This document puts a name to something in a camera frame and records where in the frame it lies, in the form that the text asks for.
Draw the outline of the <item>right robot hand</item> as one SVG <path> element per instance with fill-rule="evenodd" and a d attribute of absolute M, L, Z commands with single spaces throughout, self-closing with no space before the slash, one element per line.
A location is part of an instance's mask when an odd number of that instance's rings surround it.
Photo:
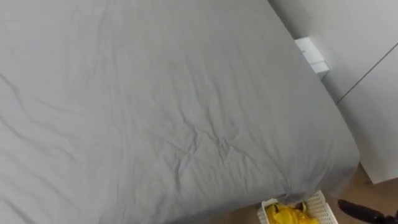
<path fill-rule="evenodd" d="M 384 215 L 377 210 L 351 203 L 343 199 L 338 200 L 338 207 L 343 213 L 347 214 L 348 216 L 365 223 L 397 224 L 397 213 L 394 216 Z"/>

